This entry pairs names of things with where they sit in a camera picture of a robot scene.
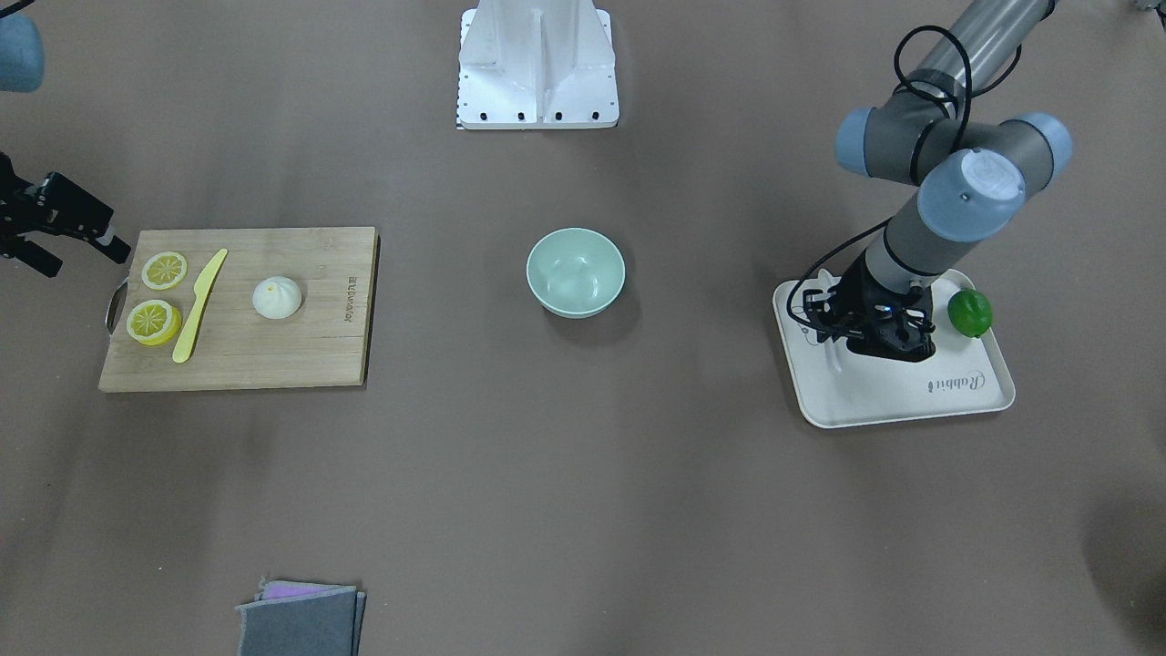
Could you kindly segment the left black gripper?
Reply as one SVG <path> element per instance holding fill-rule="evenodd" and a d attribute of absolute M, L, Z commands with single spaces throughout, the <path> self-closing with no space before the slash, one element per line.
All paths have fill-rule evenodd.
<path fill-rule="evenodd" d="M 863 258 L 828 290 L 801 292 L 801 308 L 819 343 L 843 339 L 854 354 L 908 364 L 936 353 L 930 288 L 909 283 L 906 292 L 890 291 Z"/>

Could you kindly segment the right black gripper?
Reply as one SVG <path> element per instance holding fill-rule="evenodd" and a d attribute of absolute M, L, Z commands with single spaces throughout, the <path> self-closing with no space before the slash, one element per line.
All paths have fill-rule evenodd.
<path fill-rule="evenodd" d="M 17 259 L 47 278 L 59 274 L 63 262 L 36 242 L 33 231 L 87 242 L 115 264 L 128 261 L 132 246 L 117 237 L 113 209 L 61 172 L 51 171 L 38 184 L 20 178 L 7 154 L 1 154 L 1 253 Z"/>

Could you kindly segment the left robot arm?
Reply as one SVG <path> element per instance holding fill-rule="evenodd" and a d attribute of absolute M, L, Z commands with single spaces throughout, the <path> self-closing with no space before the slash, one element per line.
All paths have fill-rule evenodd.
<path fill-rule="evenodd" d="M 1007 78 L 1023 42 L 1053 1 L 975 1 L 957 21 L 916 26 L 936 45 L 904 70 L 895 45 L 895 90 L 880 107 L 854 110 L 834 137 L 844 169 L 915 186 L 891 219 L 866 230 L 865 248 L 824 290 L 798 282 L 792 320 L 817 343 L 919 364 L 936 352 L 932 285 L 995 237 L 1073 157 L 1073 137 L 1040 112 L 974 124 L 972 104 Z"/>

